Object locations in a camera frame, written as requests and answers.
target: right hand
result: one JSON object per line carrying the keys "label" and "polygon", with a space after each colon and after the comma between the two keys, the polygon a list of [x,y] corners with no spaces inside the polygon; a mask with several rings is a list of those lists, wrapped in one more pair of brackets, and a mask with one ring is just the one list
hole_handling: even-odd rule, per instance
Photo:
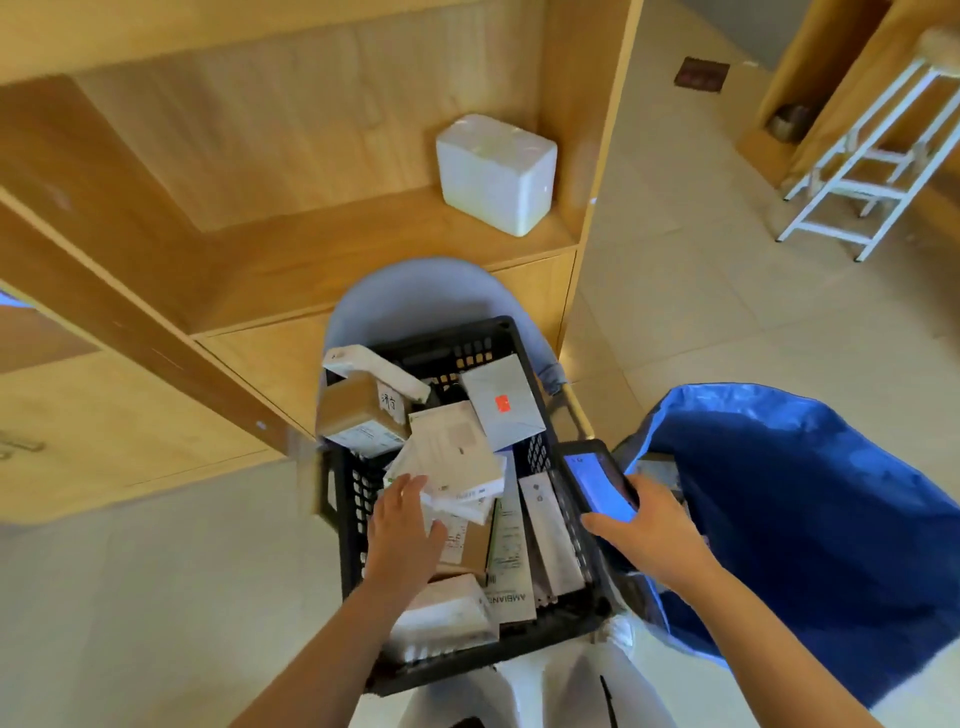
{"label": "right hand", "polygon": [[640,498],[630,522],[585,513],[584,527],[610,542],[640,571],[683,596],[685,588],[719,566],[684,507],[670,490],[642,475],[627,475]]}

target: blue plastic bag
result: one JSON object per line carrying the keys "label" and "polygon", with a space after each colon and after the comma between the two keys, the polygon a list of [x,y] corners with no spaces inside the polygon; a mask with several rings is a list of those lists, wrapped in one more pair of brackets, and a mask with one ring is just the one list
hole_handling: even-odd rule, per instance
{"label": "blue plastic bag", "polygon": [[[648,449],[676,459],[720,563],[864,705],[960,635],[960,508],[826,405],[677,387],[614,456],[629,472]],[[670,639],[719,655],[679,597],[660,607]]]}

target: white styrofoam box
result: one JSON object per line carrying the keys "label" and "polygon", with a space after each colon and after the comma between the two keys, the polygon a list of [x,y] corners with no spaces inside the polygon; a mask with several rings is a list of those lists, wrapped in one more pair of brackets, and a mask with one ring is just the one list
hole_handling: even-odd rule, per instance
{"label": "white styrofoam box", "polygon": [[444,200],[520,237],[550,211],[557,144],[478,113],[437,137]]}

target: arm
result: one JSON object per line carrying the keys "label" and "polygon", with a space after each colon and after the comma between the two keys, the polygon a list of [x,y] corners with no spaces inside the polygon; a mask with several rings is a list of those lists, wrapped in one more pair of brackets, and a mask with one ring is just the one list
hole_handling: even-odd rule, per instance
{"label": "arm", "polygon": [[402,475],[377,501],[363,583],[232,728],[346,728],[390,630],[440,561],[446,528],[423,533],[425,482]]}
{"label": "arm", "polygon": [[640,498],[631,522],[591,513],[584,526],[693,608],[762,728],[880,728],[783,622],[720,566],[669,490],[643,477],[630,481]]}

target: white envelope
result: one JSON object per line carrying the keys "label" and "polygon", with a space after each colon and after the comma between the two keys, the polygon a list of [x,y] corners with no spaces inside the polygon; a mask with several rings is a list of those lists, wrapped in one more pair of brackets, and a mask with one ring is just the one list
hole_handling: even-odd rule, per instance
{"label": "white envelope", "polygon": [[508,448],[546,427],[516,354],[460,375],[491,449]]}

